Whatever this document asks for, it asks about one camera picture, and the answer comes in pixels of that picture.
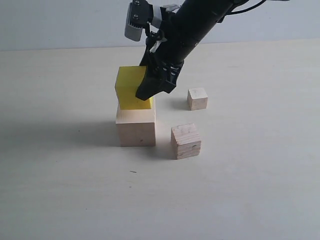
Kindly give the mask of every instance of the white table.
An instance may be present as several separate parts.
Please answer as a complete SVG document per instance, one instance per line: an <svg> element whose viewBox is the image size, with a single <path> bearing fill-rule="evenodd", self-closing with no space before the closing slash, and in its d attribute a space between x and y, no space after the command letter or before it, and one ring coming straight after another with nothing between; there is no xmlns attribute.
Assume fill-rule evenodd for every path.
<svg viewBox="0 0 320 240"><path fill-rule="evenodd" d="M199 45L157 146L120 148L116 75L143 52L0 52L0 239L320 239L320 39ZM171 160L191 122L200 156Z"/></svg>

